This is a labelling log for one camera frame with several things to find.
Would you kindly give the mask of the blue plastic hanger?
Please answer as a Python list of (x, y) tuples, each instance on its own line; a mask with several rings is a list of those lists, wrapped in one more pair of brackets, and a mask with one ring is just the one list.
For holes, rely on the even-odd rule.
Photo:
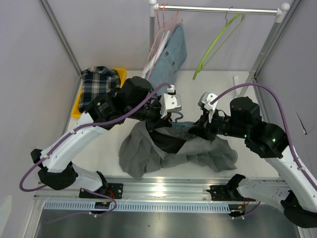
[(175, 120), (171, 122), (173, 128), (176, 128), (176, 129), (191, 128), (194, 125), (194, 122), (191, 122), (191, 121), (181, 121), (184, 118), (184, 115), (181, 112), (173, 112), (173, 113), (178, 115), (178, 117), (176, 117)]

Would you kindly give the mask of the grey garment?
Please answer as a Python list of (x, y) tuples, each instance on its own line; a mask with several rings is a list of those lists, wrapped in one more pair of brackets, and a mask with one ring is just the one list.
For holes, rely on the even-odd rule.
[(119, 149), (121, 169), (134, 179), (146, 173), (191, 162), (216, 173), (236, 169), (238, 154), (220, 137), (210, 141), (188, 132), (188, 123), (148, 131), (146, 123), (134, 125)]

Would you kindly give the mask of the light blue denim skirt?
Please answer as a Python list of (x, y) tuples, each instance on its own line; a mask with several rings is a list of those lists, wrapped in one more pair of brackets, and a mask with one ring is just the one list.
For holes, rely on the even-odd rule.
[(149, 82), (153, 88), (157, 88), (162, 83), (174, 85), (177, 73), (187, 58), (187, 47), (185, 41), (184, 26), (179, 23), (159, 56), (151, 74)]

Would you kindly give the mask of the white skirt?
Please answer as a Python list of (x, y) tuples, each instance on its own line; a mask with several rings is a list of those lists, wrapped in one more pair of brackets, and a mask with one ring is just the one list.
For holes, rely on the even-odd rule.
[(152, 45), (152, 47), (150, 49), (150, 53), (149, 53), (149, 57), (148, 57), (147, 63), (144, 66), (142, 74), (141, 74), (141, 76), (143, 78), (145, 78), (145, 79), (149, 78), (149, 76), (150, 76), (150, 74), (151, 74), (151, 72), (152, 72), (152, 70), (153, 70), (158, 58), (160, 57), (161, 53), (163, 52), (163, 50), (164, 50), (164, 48), (165, 48), (165, 46), (167, 44), (167, 40), (169, 38), (169, 35), (170, 35), (170, 31), (169, 30), (163, 32), (161, 40), (160, 40), (159, 45), (158, 45), (158, 48), (157, 48), (156, 52), (154, 53), (154, 55), (150, 58), (150, 56), (152, 55), (155, 43), (157, 41), (158, 34), (155, 37), (154, 43), (153, 43), (153, 45)]

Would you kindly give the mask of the pink wire hanger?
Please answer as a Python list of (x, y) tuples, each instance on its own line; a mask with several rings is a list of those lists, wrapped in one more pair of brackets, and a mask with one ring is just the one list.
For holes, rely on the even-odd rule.
[(152, 71), (163, 50), (167, 46), (171, 31), (182, 23), (182, 19), (178, 20), (178, 11), (171, 17), (165, 17), (165, 10), (157, 10), (154, 16), (150, 17), (150, 49), (146, 65), (143, 68), (143, 76), (149, 80)]
[(150, 51), (146, 65), (143, 68), (142, 76), (149, 78), (154, 66), (166, 45), (169, 31), (165, 36), (164, 24), (160, 23), (160, 5), (156, 0), (149, 0), (149, 16), (150, 16)]

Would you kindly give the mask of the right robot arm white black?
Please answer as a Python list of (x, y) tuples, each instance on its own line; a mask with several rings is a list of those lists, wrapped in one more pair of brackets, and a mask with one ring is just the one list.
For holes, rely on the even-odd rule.
[(233, 99), (230, 115), (223, 116), (212, 103), (215, 98), (215, 94), (208, 92), (200, 98), (198, 105), (203, 114), (190, 133), (209, 141), (217, 135), (243, 139), (246, 147), (275, 168), (289, 186), (278, 189), (235, 174), (225, 186), (227, 196), (231, 200), (250, 198), (264, 202), (280, 210), (296, 226), (316, 228), (317, 192), (293, 159), (285, 131), (264, 122), (259, 105), (249, 97)]

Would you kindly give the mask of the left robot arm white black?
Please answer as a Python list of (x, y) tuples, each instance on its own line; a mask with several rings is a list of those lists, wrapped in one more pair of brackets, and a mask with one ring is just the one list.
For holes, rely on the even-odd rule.
[(84, 107), (77, 123), (50, 147), (31, 152), (38, 176), (44, 187), (63, 190), (77, 186), (89, 190), (96, 198), (107, 194), (108, 183), (104, 175), (75, 165), (72, 160), (99, 136), (122, 124), (127, 118), (157, 123), (170, 115), (165, 96), (175, 94), (173, 83), (164, 82), (157, 87), (138, 76), (125, 80), (122, 87), (98, 95)]

